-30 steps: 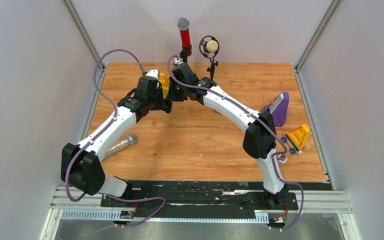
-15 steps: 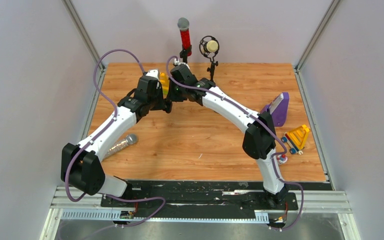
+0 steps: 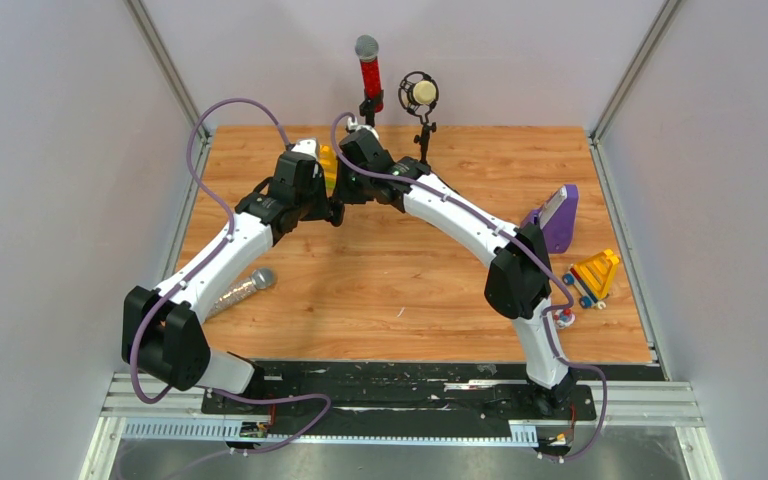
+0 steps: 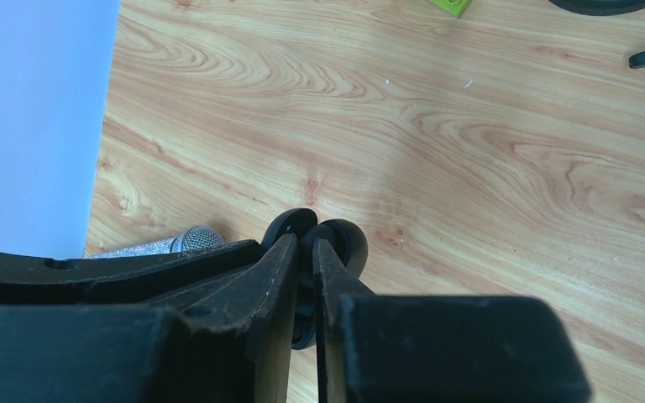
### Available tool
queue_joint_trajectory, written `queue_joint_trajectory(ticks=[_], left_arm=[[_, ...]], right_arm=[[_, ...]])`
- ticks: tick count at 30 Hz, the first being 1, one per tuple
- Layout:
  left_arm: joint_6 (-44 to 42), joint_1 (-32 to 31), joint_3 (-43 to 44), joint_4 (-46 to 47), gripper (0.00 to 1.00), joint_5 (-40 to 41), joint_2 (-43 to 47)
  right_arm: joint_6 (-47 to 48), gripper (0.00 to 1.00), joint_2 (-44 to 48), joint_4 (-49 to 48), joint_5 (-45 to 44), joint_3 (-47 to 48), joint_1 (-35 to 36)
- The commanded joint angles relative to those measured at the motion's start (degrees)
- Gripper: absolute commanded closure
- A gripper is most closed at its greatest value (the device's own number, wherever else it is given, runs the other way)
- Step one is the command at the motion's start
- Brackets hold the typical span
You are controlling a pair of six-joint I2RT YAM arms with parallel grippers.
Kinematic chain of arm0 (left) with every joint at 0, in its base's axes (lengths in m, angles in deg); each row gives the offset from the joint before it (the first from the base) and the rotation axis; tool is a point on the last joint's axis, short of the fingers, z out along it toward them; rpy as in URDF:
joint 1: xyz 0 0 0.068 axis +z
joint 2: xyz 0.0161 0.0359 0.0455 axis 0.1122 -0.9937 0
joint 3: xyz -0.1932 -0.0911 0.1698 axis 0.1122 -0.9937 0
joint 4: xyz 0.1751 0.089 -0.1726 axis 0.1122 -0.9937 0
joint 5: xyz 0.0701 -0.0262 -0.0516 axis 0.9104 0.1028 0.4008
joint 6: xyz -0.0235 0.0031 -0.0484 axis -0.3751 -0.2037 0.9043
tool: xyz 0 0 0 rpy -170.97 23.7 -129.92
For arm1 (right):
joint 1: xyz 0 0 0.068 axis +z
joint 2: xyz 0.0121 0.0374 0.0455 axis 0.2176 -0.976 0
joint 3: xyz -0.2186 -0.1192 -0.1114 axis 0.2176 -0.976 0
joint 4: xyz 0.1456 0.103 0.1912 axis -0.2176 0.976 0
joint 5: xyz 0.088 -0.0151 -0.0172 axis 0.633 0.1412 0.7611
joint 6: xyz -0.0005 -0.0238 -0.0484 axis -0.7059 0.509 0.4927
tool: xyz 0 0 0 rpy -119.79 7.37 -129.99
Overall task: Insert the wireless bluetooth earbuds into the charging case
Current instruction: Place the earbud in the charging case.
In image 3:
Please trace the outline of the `black earbud charging case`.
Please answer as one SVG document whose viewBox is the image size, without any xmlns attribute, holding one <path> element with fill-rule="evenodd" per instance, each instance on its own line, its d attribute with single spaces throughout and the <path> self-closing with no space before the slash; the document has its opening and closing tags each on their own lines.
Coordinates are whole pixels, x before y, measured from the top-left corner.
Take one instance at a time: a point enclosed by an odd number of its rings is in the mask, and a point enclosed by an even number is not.
<svg viewBox="0 0 768 480">
<path fill-rule="evenodd" d="M 345 205 L 340 201 L 333 201 L 329 205 L 330 217 L 328 222 L 333 227 L 340 227 L 344 221 Z"/>
</svg>

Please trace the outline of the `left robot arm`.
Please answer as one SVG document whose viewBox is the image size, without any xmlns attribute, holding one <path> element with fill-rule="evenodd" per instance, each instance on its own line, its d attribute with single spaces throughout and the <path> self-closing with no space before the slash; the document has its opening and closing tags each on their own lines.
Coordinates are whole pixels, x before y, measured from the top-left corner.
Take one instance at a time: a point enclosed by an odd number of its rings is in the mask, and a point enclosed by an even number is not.
<svg viewBox="0 0 768 480">
<path fill-rule="evenodd" d="M 327 196 L 320 147 L 296 142 L 277 160 L 266 193 L 244 197 L 214 239 L 181 270 L 147 289 L 134 287 L 123 312 L 122 358 L 132 367 L 185 391 L 228 392 L 243 413 L 258 411 L 266 386 L 249 361 L 208 345 L 202 325 L 237 277 L 303 221 L 342 221 Z"/>
</svg>

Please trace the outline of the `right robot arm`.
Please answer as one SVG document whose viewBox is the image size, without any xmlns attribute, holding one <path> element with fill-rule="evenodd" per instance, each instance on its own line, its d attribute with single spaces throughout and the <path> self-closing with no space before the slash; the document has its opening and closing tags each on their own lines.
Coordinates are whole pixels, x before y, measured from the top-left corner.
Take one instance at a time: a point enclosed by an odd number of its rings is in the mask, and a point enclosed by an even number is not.
<svg viewBox="0 0 768 480">
<path fill-rule="evenodd" d="M 436 227 L 469 250 L 487 269 L 484 296 L 511 320 L 526 355 L 526 375 L 535 386 L 531 403 L 556 417 L 571 403 L 575 380 L 560 358 L 551 319 L 552 273 L 542 230 L 517 227 L 481 210 L 416 159 L 394 161 L 377 132 L 350 128 L 337 143 L 340 165 L 336 196 L 346 204 L 375 201 Z"/>
</svg>

